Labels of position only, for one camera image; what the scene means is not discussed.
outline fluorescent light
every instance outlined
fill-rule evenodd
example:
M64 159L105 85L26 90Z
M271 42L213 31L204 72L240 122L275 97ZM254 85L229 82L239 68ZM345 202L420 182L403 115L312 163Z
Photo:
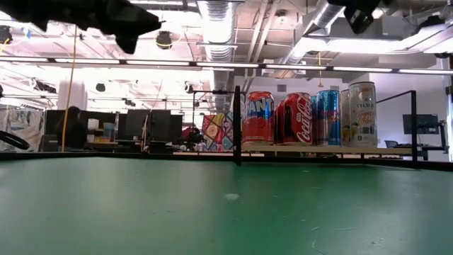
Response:
M198 62L199 67L237 67L237 68L257 68L258 64L248 63L216 63L216 62Z
M391 72L390 68L372 68L372 67L334 67L334 71L347 72Z
M48 62L44 57L0 57L0 61L10 62Z
M72 63L74 60L71 58L66 59L55 59L58 63ZM75 59L75 63L78 64L119 64L120 61L117 59Z
M189 62L182 61L153 61L153 60L128 60L128 64L143 64L143 65L161 65L161 66L188 66Z
M303 64L267 64L266 69L291 69L291 70L326 70L327 67L307 66Z
M453 70L429 70L429 69L400 69L400 74L436 74L453 75Z

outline silver can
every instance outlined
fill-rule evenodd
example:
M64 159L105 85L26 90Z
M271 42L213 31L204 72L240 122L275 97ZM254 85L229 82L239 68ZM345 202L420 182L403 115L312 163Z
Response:
M340 92L341 111L341 145L349 147L351 143L351 115L349 102L349 89Z
M373 82L349 86L351 142L353 147L377 147L376 87Z

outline wooden shelf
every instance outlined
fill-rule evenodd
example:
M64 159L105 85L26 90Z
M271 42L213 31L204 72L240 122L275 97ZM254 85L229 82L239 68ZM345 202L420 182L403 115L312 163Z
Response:
M411 148L360 148L360 147L316 147L316 146L277 146L277 145L243 145L243 152L311 152L343 154L386 154L410 155Z

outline yellow cable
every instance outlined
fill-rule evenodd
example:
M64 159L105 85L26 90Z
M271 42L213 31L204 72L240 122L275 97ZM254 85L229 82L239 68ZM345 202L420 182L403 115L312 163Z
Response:
M67 102L66 102L66 110L64 112L62 152L64 152L64 142L65 142L65 138L66 138L66 122L68 120L69 100L71 99L72 77L74 76L74 67L76 65L76 44L77 44L77 26L76 26L76 31L74 32L74 49L73 49L73 55L72 55L71 79L69 80L69 92L68 92L68 97L67 97Z
M5 50L5 47L6 47L6 44L9 42L9 38L7 38L5 40L5 42L3 43L3 45L1 46L1 49L0 49L0 55L1 53L3 53L3 51Z

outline fanta logo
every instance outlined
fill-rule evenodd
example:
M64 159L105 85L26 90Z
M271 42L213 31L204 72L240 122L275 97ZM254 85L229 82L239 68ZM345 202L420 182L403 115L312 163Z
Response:
M271 98L262 98L259 101L249 101L247 116L269 118L274 114L274 101Z

